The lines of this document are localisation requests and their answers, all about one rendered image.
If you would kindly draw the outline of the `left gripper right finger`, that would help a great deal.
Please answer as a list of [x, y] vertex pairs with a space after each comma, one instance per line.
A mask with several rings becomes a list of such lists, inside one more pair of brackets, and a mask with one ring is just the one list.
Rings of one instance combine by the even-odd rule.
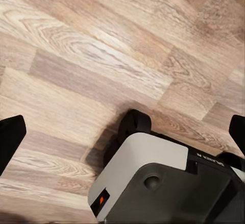
[[233, 115], [230, 127], [229, 134], [236, 142], [240, 150], [245, 156], [245, 117], [240, 115]]

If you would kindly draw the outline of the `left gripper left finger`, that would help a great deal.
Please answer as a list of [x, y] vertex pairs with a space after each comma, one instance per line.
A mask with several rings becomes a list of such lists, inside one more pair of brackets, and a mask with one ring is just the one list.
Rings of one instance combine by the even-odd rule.
[[27, 133], [22, 115], [0, 120], [0, 176]]

